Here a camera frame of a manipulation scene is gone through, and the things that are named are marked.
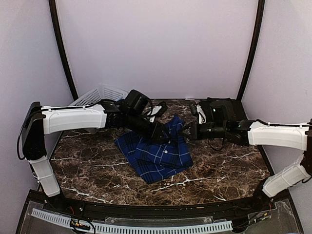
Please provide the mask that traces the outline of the blue plaid long sleeve shirt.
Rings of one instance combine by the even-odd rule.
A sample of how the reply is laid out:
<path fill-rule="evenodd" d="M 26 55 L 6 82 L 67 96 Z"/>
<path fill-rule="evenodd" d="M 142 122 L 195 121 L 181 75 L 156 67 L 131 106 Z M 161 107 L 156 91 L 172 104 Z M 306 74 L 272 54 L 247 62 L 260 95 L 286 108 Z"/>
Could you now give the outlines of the blue plaid long sleeve shirt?
<path fill-rule="evenodd" d="M 193 166 L 189 147 L 178 131 L 184 121 L 177 115 L 165 123 L 171 140 L 164 144 L 156 144 L 139 136 L 135 132 L 127 132 L 115 140 L 115 145 L 124 155 L 136 173 L 148 184 L 152 184 Z"/>

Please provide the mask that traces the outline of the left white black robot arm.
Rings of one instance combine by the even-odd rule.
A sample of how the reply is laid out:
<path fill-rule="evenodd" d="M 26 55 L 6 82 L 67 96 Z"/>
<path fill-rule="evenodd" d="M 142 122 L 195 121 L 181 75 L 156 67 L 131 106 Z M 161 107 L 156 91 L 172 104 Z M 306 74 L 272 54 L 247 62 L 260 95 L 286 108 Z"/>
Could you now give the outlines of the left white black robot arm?
<path fill-rule="evenodd" d="M 27 160 L 50 205 L 63 213 L 69 202 L 63 198 L 61 188 L 47 157 L 45 135 L 75 129 L 127 128 L 155 143 L 167 143 L 171 135 L 164 124 L 150 119 L 158 113 L 144 114 L 151 100 L 137 90 L 131 90 L 124 99 L 102 99 L 94 104 L 51 107 L 33 102 L 27 112 L 17 139 L 19 160 Z"/>

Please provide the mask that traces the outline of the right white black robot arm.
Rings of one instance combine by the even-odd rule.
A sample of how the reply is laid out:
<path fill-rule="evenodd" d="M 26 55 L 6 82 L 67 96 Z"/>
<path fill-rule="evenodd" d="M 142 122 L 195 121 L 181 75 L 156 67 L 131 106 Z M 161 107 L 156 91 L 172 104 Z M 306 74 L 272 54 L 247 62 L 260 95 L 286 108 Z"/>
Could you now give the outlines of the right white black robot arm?
<path fill-rule="evenodd" d="M 259 184 L 249 208 L 260 211 L 281 191 L 312 177 L 312 123 L 281 124 L 247 119 L 242 103 L 231 98 L 207 98 L 190 104 L 198 118 L 179 133 L 190 140 L 221 138 L 241 146 L 269 145 L 299 149 L 303 156 Z"/>

